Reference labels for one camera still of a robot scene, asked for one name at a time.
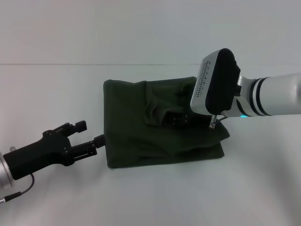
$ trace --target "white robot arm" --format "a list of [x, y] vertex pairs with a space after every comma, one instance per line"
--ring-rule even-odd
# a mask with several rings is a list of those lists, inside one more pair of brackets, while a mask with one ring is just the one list
[[301, 73], [247, 79], [233, 53], [218, 50], [204, 58], [190, 102], [193, 112], [226, 117], [301, 114]]

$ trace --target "silver metal cylinder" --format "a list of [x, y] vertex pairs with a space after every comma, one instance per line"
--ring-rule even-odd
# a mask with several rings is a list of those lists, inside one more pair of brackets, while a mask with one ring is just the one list
[[5, 203], [5, 198], [0, 199], [0, 204]]
[[14, 186], [13, 176], [3, 155], [0, 153], [0, 190], [6, 190], [12, 186]]

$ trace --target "dark green cloth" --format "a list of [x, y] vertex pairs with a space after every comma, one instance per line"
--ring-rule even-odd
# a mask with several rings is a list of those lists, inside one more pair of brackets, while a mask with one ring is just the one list
[[110, 168], [216, 159], [229, 133], [210, 117], [194, 114], [196, 78], [130, 83], [108, 80], [104, 90], [104, 135]]

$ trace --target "white table surface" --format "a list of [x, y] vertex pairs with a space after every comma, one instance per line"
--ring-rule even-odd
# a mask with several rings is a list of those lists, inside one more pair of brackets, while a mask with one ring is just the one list
[[[86, 120], [103, 133], [103, 82], [196, 76], [230, 48], [247, 78], [301, 72], [300, 1], [11, 0], [0, 5], [0, 151]], [[105, 149], [35, 173], [1, 226], [300, 226], [301, 115], [231, 118], [225, 157], [111, 170]], [[30, 177], [16, 181], [26, 189]]]

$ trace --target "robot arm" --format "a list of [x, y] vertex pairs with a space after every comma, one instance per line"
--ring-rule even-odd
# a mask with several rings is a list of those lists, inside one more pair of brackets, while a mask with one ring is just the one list
[[0, 190], [13, 186], [14, 180], [30, 175], [46, 166], [74, 162], [96, 155], [96, 149], [105, 145], [104, 135], [93, 141], [71, 146], [68, 136], [87, 130], [86, 122], [66, 123], [43, 133], [41, 140], [5, 155], [0, 153]]
[[193, 112], [226, 117], [301, 114], [301, 74], [247, 79], [233, 53], [218, 50], [204, 58], [190, 102]]

